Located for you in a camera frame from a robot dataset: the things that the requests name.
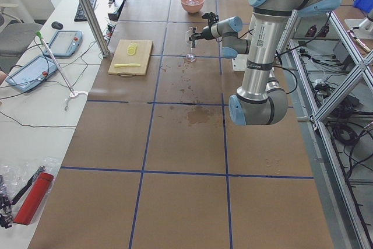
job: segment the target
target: black keyboard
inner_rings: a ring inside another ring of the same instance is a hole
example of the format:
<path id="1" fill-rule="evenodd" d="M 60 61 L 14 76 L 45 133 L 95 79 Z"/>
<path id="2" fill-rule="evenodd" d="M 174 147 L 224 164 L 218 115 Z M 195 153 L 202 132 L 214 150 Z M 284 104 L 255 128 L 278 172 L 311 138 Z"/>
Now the black keyboard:
<path id="1" fill-rule="evenodd" d="M 96 5 L 97 0 L 89 0 L 91 2 L 92 8 Z M 82 4 L 79 3 L 78 8 L 76 10 L 76 15 L 74 18 L 74 22 L 84 22 L 87 20 L 86 14 L 83 11 Z"/>

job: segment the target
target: pink bowl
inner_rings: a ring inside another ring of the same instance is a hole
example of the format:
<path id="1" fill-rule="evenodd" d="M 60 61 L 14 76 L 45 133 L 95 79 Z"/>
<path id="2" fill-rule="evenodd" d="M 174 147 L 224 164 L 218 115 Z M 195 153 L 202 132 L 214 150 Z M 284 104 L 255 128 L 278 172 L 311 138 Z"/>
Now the pink bowl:
<path id="1" fill-rule="evenodd" d="M 188 13 L 196 13 L 202 9 L 205 0 L 180 0 L 181 6 Z"/>

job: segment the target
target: red object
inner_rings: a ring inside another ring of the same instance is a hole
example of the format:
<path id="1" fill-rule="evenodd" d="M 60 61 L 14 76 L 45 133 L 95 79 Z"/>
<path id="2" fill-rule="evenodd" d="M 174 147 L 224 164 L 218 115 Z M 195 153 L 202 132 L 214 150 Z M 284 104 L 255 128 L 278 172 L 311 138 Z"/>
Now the red object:
<path id="1" fill-rule="evenodd" d="M 34 217 L 40 202 L 43 200 L 45 193 L 48 191 L 53 178 L 53 175 L 49 173 L 40 173 L 29 195 L 19 209 L 17 216 L 14 218 L 14 223 L 22 225 L 29 225 L 31 223 L 31 220 Z"/>

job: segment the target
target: black mouse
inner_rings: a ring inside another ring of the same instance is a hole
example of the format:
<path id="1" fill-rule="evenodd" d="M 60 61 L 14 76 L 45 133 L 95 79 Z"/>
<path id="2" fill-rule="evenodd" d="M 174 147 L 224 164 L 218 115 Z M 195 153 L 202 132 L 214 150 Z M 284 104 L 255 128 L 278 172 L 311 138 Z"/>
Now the black mouse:
<path id="1" fill-rule="evenodd" d="M 52 22 L 52 27 L 54 29 L 62 29 L 64 27 L 64 25 L 60 22 Z"/>

